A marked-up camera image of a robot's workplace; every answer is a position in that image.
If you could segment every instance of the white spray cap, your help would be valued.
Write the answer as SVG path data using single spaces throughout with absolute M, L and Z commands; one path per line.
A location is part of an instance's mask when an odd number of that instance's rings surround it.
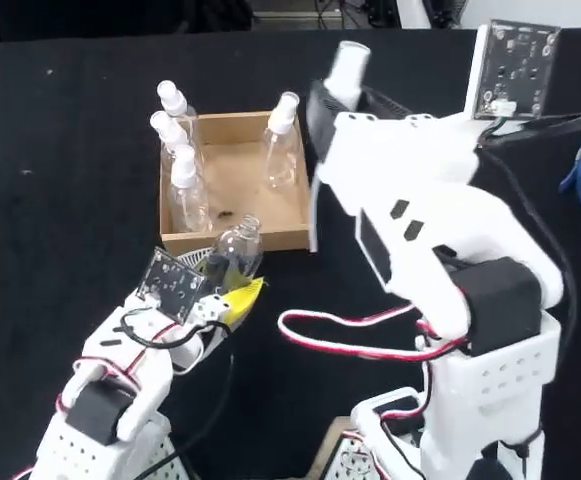
M 194 184 L 196 174 L 194 148 L 190 145 L 177 145 L 174 149 L 170 183 L 177 188 L 187 188 Z
M 163 110 L 154 112 L 150 117 L 150 126 L 159 134 L 166 147 L 174 149 L 177 145 L 188 144 L 188 134 L 179 123 Z
M 268 128 L 277 135 L 288 133 L 294 123 L 299 105 L 299 95 L 294 92 L 283 92 L 279 103 L 270 114 Z
M 339 43 L 330 75 L 323 82 L 334 98 L 350 110 L 357 109 L 361 81 L 370 59 L 370 49 L 357 42 Z
M 164 80 L 157 85 L 157 95 L 161 98 L 161 105 L 168 115 L 179 117 L 188 111 L 188 101 L 174 82 Z

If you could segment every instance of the empty bottle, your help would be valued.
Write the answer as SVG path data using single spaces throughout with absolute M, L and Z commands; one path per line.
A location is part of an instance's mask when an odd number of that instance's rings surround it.
M 170 175 L 172 163 L 174 161 L 175 149 L 181 145 L 190 145 L 190 139 L 183 127 L 163 110 L 152 114 L 150 117 L 150 125 L 156 130 L 159 134 L 159 138 L 163 142 L 165 155 L 162 157 L 162 167 L 164 173 Z M 203 177 L 203 162 L 196 151 L 195 164 L 197 175 Z
M 188 103 L 181 90 L 177 89 L 174 82 L 170 80 L 164 80 L 157 85 L 157 95 L 161 99 L 163 110 L 186 130 L 190 144 L 203 160 L 197 111 Z
M 197 175 L 194 148 L 177 145 L 170 177 L 170 212 L 176 233 L 212 230 L 208 194 Z
M 241 223 L 226 230 L 217 239 L 214 255 L 229 260 L 224 291 L 248 285 L 261 264 L 261 223 L 254 215 L 244 215 Z
M 271 188 L 286 187 L 296 180 L 299 135 L 294 128 L 294 119 L 298 105 L 296 93 L 281 95 L 261 138 L 264 179 Z

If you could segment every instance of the cardboard box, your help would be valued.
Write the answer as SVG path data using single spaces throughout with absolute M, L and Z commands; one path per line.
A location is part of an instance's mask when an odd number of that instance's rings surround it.
M 307 249 L 310 189 L 303 143 L 297 159 L 297 181 L 282 191 L 263 182 L 259 141 L 270 112 L 200 115 L 199 133 L 205 158 L 204 178 L 210 199 L 213 230 L 173 233 L 168 191 L 170 178 L 161 172 L 161 239 L 174 255 L 211 246 L 217 236 L 253 213 L 262 226 L 264 250 Z M 299 121 L 295 128 L 301 139 Z

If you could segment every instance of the black table surface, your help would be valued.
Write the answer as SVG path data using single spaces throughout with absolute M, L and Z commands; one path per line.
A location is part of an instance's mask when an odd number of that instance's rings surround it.
M 201 113 L 273 107 L 286 89 L 323 77 L 337 42 L 372 48 L 367 84 L 417 112 L 462 109 L 474 32 L 224 34 L 0 45 L 0 479 L 31 464 L 55 396 L 85 338 L 137 284 L 157 231 L 157 142 L 148 116 L 155 86 L 177 82 Z M 549 112 L 581 111 L 581 30 L 562 37 Z M 581 134 L 534 140 L 505 158 L 565 246 L 581 301 L 581 206 L 559 195 Z M 500 174 L 476 184 L 516 206 Z M 284 341 L 284 309 L 355 316 L 395 305 L 381 293 L 327 191 L 322 251 L 269 254 L 269 285 L 236 332 L 237 370 L 220 424 L 189 454 L 204 478 L 301 476 L 333 417 L 404 385 L 413 365 L 305 351 Z M 563 317 L 564 308 L 554 312 Z M 410 348 L 412 318 L 372 329 L 311 332 Z M 226 372 L 225 349 L 177 379 L 163 411 L 179 443 L 207 417 Z M 545 390 L 545 477 L 581 471 L 580 326 Z

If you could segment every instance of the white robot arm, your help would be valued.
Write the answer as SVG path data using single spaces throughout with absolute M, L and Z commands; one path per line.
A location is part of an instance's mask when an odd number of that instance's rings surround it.
M 157 251 L 155 258 L 167 255 Z M 172 268 L 153 262 L 164 272 Z M 221 331 L 212 331 L 213 322 L 222 322 L 230 310 L 220 296 L 209 295 L 197 297 L 185 322 L 164 314 L 159 305 L 168 299 L 160 299 L 154 285 L 183 298 L 199 292 L 197 278 L 189 278 L 186 285 L 155 281 L 147 287 L 144 279 L 86 340 L 74 375 L 57 398 L 30 480 L 133 480 L 174 452 L 169 421 L 157 409 L 174 376 L 190 371 L 222 340 Z M 180 345 L 146 348 L 124 332 L 122 319 L 142 339 Z M 188 480 L 189 475 L 174 457 L 149 478 Z
M 481 450 L 495 442 L 513 480 L 541 478 L 542 387 L 555 375 L 561 333 L 545 309 L 562 298 L 562 274 L 503 201 L 467 183 L 478 167 L 476 146 L 487 119 L 510 118 L 515 129 L 541 114 L 550 67 L 545 62 L 554 53 L 557 33 L 552 27 L 505 22 L 484 26 L 464 112 L 403 120 L 339 113 L 330 148 L 315 171 L 313 195 L 320 182 L 330 186 L 356 219 L 355 238 L 383 289 L 410 300 L 436 334 L 428 344 L 417 338 L 417 349 L 466 340 L 465 349 L 424 363 L 424 392 L 401 388 L 353 409 L 358 435 L 391 480 L 465 480 Z M 336 63 L 345 59 L 340 51 L 331 75 L 342 70 Z M 532 83 L 537 75 L 546 82 Z M 336 91 L 330 94 L 337 98 Z M 318 119 L 314 111 L 309 106 L 309 129 Z M 316 250 L 314 230 L 312 240 Z M 466 270 L 449 272 L 438 247 L 449 248 Z M 477 272 L 468 276 L 478 300 L 458 281 L 470 271 Z M 524 329 L 523 321 L 513 327 L 519 319 L 512 305 L 502 301 L 496 314 L 492 305 L 503 298 L 524 301 L 532 291 L 528 284 L 536 287 L 536 295 L 530 294 L 534 307 L 526 310 L 536 328 L 495 347 L 475 348 L 484 331 L 481 322 L 492 322 L 485 327 L 493 328 L 491 337 L 508 322 L 510 329 Z M 480 310 L 482 301 L 491 304 L 488 313 Z M 404 399 L 413 398 L 419 406 L 406 409 Z M 387 430 L 388 418 L 421 414 L 425 427 L 416 445 Z

